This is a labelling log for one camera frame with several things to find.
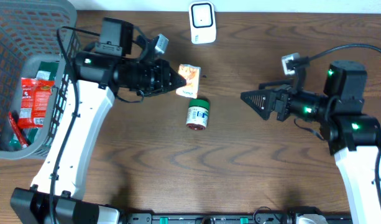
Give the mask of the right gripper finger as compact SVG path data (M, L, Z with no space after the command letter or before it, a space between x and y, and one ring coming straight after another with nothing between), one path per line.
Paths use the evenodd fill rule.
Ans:
M268 120L273 111L276 94L273 90L254 90L241 93L241 100L249 105L263 120Z
M293 80L288 79L288 80L279 80L279 81L274 81L274 82L261 83L259 85L259 89L263 90L269 86L281 86L281 85L293 85Z

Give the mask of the small orange carton box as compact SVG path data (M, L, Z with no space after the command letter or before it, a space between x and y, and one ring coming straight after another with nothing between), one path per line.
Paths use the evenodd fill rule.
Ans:
M178 74L186 80L186 85L176 90L179 96L194 98L198 97L201 68L188 64L180 64Z

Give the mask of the green lid seasoning jar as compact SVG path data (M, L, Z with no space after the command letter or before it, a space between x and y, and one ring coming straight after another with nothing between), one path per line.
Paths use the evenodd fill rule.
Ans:
M188 107L186 126L192 130L205 130L208 125L209 108L208 101L192 99Z

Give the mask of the red snack bag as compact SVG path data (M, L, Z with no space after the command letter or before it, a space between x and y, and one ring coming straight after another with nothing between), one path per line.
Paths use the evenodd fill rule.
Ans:
M54 83L52 80L21 78L22 99L17 122L21 129L43 127Z

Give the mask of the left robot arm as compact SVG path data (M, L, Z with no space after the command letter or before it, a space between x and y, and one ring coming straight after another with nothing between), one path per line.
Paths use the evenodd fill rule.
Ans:
M98 41L66 57L69 84L61 123L29 189L16 188L11 208L22 223L124 223L110 205L89 203L86 174L101 125L126 88L140 98L185 86L162 59L168 39L149 39L130 22L104 18Z

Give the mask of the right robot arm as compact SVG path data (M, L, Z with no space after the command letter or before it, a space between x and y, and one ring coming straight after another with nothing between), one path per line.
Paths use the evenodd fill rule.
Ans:
M365 67L349 60L331 62L321 95L303 90L304 68L295 74L294 80L245 91L241 100L264 120L274 111L279 121L296 116L319 123L317 137L328 143L335 158L353 223L381 223L381 127L362 112Z

